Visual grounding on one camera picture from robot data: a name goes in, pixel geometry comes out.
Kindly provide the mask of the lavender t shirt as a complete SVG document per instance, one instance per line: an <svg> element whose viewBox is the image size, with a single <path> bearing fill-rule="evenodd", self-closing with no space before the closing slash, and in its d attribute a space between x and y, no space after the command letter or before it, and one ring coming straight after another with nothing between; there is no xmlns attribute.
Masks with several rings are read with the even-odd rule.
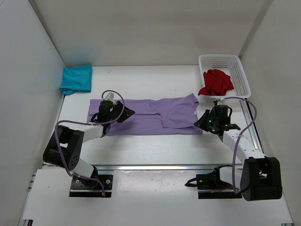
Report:
<svg viewBox="0 0 301 226"><path fill-rule="evenodd" d="M108 136L121 135L201 135L194 126L199 102L194 94L160 100L125 100L125 107L135 114L122 123L111 125Z"/></svg>

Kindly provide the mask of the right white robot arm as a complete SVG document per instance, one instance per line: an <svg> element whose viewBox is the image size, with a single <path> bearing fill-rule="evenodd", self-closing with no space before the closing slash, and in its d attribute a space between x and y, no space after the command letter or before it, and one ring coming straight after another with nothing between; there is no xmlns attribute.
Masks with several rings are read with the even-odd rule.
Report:
<svg viewBox="0 0 301 226"><path fill-rule="evenodd" d="M246 201L277 200L282 197L280 163L257 150L241 134L241 128L230 122L232 110L215 105L205 110L195 126L217 135L233 151L242 167L220 165L207 174L197 174L186 186L195 187L200 199L244 198Z"/></svg>

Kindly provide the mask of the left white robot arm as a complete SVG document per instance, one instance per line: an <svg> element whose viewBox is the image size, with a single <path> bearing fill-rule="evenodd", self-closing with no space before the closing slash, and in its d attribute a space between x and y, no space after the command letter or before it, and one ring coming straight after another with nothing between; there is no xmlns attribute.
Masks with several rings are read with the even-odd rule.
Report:
<svg viewBox="0 0 301 226"><path fill-rule="evenodd" d="M83 143L103 138L110 131L111 124L123 123L134 114L135 111L120 101L103 100L88 123L59 121L43 153L43 161L65 168L70 176L82 178L87 188L96 187L99 182L96 167L80 158Z"/></svg>

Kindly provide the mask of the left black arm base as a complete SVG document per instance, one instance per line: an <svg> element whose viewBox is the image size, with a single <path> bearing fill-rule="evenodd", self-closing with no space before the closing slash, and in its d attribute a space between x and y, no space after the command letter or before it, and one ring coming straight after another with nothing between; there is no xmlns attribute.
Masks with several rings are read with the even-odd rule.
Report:
<svg viewBox="0 0 301 226"><path fill-rule="evenodd" d="M70 197L90 197L90 198L111 198L113 175L94 172L93 177L98 179L86 180L74 176L71 181L69 196Z"/></svg>

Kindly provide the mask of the teal t shirt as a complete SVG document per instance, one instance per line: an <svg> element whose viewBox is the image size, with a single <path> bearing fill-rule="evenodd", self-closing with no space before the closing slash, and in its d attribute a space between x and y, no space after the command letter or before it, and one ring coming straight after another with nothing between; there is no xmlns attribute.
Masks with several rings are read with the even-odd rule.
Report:
<svg viewBox="0 0 301 226"><path fill-rule="evenodd" d="M74 93L90 93L92 89L92 66L81 65L65 67L63 69L62 83L59 90L63 96Z"/></svg>

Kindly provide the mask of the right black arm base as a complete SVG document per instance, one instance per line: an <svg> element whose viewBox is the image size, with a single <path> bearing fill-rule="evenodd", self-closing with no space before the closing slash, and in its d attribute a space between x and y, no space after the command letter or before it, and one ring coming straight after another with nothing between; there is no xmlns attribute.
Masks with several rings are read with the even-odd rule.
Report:
<svg viewBox="0 0 301 226"><path fill-rule="evenodd" d="M185 186L188 188L197 188L198 199L242 199L242 194L235 193L231 184L220 179L220 168L230 167L224 165L215 167L209 173L198 173L192 179L189 179Z"/></svg>

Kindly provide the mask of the red t shirt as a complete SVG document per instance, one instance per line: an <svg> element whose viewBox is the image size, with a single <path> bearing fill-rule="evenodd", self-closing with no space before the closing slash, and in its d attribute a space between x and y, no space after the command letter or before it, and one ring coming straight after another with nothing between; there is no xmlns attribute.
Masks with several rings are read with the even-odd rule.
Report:
<svg viewBox="0 0 301 226"><path fill-rule="evenodd" d="M198 95L205 96L225 96L234 86L230 76L217 69L211 69L203 73L205 86L200 89Z"/></svg>

